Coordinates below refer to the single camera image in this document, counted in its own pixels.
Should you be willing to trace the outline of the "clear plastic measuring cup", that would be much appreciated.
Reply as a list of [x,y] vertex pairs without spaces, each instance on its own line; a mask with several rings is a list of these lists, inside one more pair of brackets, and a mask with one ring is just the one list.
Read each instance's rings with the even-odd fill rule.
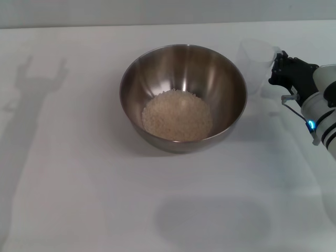
[[262,40],[244,39],[241,41],[236,66],[245,79],[249,95],[258,92],[270,73],[276,56],[280,53],[282,51],[279,47]]

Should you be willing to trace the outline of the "white rice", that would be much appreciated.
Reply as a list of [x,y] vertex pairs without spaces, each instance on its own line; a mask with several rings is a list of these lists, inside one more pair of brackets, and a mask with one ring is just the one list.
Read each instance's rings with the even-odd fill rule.
[[172,89],[150,100],[142,111],[144,129],[159,138],[178,142],[205,139],[213,127],[209,105],[187,91]]

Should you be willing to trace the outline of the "stainless steel mixing bowl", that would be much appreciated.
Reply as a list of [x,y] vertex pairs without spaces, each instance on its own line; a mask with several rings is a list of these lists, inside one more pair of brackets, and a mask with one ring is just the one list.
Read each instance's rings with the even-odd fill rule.
[[[145,131],[142,111],[156,95],[171,89],[188,91],[205,101],[213,117],[207,138],[179,142]],[[170,153],[200,151],[233,131],[247,103],[247,87],[238,68],[222,54],[188,44],[167,45],[137,58],[120,82],[121,107],[136,132],[152,146]]]

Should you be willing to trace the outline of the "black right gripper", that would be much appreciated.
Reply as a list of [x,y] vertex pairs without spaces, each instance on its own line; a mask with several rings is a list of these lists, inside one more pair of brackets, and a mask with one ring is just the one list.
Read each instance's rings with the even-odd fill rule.
[[288,57],[285,51],[276,54],[272,73],[268,82],[273,86],[283,86],[283,77],[289,84],[289,89],[295,88],[299,95],[298,105],[318,92],[313,80],[313,73],[319,68],[316,64],[309,64],[299,58]]

